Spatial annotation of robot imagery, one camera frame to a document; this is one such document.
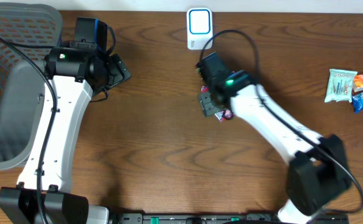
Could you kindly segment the green wipes packet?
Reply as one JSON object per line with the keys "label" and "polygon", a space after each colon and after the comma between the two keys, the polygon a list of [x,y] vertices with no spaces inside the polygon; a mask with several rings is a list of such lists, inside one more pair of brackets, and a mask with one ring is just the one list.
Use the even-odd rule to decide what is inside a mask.
{"label": "green wipes packet", "polygon": [[335,68],[330,69],[324,102],[348,101],[351,103],[353,80],[356,75],[356,71],[340,70]]}

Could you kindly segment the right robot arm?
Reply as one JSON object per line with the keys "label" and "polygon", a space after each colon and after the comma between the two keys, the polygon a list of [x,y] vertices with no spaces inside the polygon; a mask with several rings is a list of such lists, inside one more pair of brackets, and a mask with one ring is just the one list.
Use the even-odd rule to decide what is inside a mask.
{"label": "right robot arm", "polygon": [[249,73],[228,69],[212,53],[197,63],[212,98],[256,129],[288,166],[288,200],[278,211],[284,223],[309,223],[350,188],[346,152],[336,136],[328,138],[298,122],[276,104]]}

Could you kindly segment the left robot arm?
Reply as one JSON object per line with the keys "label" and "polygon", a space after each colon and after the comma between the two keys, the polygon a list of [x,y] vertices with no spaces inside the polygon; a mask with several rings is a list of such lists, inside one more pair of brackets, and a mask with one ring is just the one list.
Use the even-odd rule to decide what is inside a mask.
{"label": "left robot arm", "polygon": [[111,223],[110,210],[72,194],[72,166],[92,97],[129,79],[117,54],[54,47],[44,59],[44,103],[27,163],[15,187],[0,189],[12,223]]}

